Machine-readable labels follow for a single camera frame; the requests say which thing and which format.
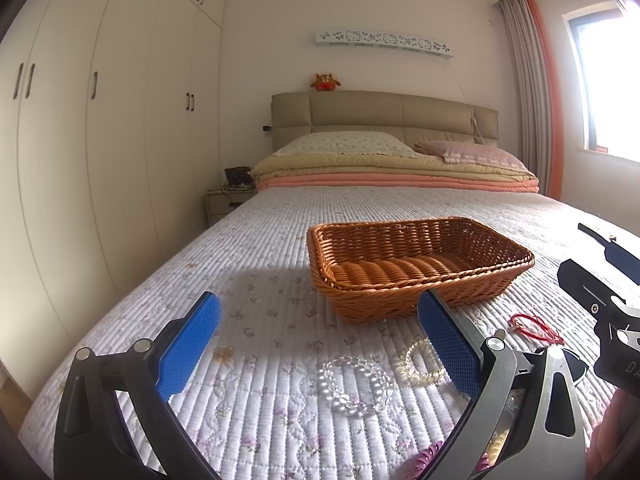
quilted bedspread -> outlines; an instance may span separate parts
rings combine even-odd
[[[404,478],[419,450],[449,435],[466,407],[465,397],[447,376],[427,387],[412,387],[402,377],[398,356],[423,338],[416,318],[364,325],[337,319],[312,284],[305,234],[322,222],[452,215],[481,221],[536,255],[536,265],[507,292],[459,313],[484,335],[507,328],[511,314],[537,314],[592,365],[598,355],[594,321],[558,287],[558,265],[574,258],[632,300],[636,287],[606,264],[602,247],[576,226],[583,221],[614,230],[629,248],[640,247],[637,238],[536,194],[407,187],[267,189],[156,271],[78,348],[90,346],[97,354],[124,351],[140,337],[155,337],[211,290],[222,301],[222,323],[187,387],[170,405],[223,479]],[[506,341],[523,351],[538,346],[515,333]],[[391,376],[394,390],[386,412],[348,416],[324,398],[318,368],[336,354],[375,360]],[[71,358],[47,382],[20,432],[26,449],[50,475],[56,415]],[[422,359],[416,359],[418,368],[433,369],[430,352]],[[345,382],[355,394],[356,381],[346,374]],[[589,371],[577,391],[588,438],[614,389]],[[367,392],[360,394],[366,401]],[[119,400],[142,460],[159,468],[129,397],[120,393]]]

headboard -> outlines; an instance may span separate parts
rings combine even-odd
[[[478,129],[473,127],[476,118]],[[339,90],[291,92],[271,98],[273,150],[315,132],[385,132],[413,147],[420,140],[498,145],[498,112],[433,97]]]

blue gripper pad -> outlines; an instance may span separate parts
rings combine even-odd
[[[164,402],[184,389],[220,323],[222,310],[215,294],[205,292],[198,302],[196,311],[160,358],[156,389]]]
[[[482,384],[478,357],[429,291],[418,300],[418,320],[455,387],[475,400]]]

human hand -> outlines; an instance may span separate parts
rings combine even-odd
[[[591,445],[586,457],[586,480],[593,479],[612,459],[618,448],[618,421],[626,400],[626,392],[617,389],[604,412],[602,422],[591,433]]]

window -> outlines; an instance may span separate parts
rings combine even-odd
[[[640,27],[619,10],[569,21],[589,115],[589,149],[640,162]]]

